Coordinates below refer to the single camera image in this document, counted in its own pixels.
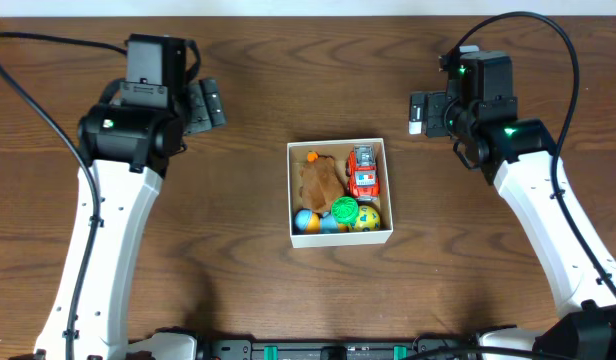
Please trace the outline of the red toy car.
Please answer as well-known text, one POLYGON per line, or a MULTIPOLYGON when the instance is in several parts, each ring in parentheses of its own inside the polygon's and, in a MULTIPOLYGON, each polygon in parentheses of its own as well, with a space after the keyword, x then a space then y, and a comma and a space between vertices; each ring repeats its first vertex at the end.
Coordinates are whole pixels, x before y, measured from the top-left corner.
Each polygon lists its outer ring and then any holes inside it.
POLYGON ((349 194, 358 201, 370 202, 379 198, 380 184, 374 147, 354 145, 346 162, 349 194))

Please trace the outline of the brown plush bear toy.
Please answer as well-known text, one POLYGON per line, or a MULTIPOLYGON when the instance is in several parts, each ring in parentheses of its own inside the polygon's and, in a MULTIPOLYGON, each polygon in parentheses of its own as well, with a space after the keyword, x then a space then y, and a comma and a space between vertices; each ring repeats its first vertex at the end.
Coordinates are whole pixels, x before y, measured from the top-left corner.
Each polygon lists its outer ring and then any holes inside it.
POLYGON ((334 202, 345 195, 332 157, 309 152, 307 162, 300 169, 300 177, 302 204, 315 213, 329 212, 334 202))

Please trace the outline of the yellow ball blue letters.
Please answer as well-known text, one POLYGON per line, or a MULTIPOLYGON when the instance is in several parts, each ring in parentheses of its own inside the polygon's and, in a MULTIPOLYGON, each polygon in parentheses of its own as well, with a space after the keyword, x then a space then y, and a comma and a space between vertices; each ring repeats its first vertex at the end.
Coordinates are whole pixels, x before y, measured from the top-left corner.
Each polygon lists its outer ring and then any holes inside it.
POLYGON ((369 205, 360 205, 356 219, 349 225, 349 230, 352 232, 370 232, 380 229, 380 214, 369 205))

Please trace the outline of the green ribbed ball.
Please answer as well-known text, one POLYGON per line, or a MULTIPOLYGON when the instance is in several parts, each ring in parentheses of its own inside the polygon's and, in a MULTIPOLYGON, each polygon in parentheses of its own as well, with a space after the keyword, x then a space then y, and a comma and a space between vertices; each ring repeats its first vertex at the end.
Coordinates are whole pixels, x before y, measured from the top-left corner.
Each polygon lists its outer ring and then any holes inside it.
POLYGON ((352 197, 342 196, 333 202, 331 214, 338 223, 352 224, 359 215, 359 204, 352 197))

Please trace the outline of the orange blue duck toy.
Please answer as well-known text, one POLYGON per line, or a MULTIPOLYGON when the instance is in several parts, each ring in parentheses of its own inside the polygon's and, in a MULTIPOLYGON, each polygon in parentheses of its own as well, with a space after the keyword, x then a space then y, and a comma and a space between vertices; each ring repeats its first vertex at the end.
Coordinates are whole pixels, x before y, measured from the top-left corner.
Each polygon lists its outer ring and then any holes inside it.
POLYGON ((335 217, 326 212, 319 215, 309 209, 299 210, 293 220, 294 229, 298 234, 338 234, 348 231, 346 225, 336 221, 335 217))

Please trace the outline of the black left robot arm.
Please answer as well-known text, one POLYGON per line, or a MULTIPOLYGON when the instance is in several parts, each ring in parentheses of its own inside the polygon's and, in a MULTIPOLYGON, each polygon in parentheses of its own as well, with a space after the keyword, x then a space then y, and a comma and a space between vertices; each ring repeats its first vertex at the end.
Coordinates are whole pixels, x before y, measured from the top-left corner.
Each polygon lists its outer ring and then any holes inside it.
POLYGON ((126 74, 80 119, 78 208, 59 289, 36 359, 198 359, 184 330, 131 341, 127 312, 137 256, 169 161, 187 136, 225 124, 217 82, 199 79, 192 40, 131 35, 126 74))

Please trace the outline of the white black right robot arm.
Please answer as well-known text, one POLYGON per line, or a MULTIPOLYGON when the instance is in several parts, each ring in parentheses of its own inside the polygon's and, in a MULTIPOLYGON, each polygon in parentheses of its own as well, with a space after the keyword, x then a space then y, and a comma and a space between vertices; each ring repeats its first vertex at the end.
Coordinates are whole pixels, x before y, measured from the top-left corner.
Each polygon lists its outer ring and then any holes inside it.
POLYGON ((557 145, 538 119, 521 120, 510 57, 463 46, 439 58, 445 90, 415 92, 409 130, 453 138, 453 151, 512 209, 540 261, 558 321, 475 337, 477 359, 616 359, 616 261, 579 204, 557 145))

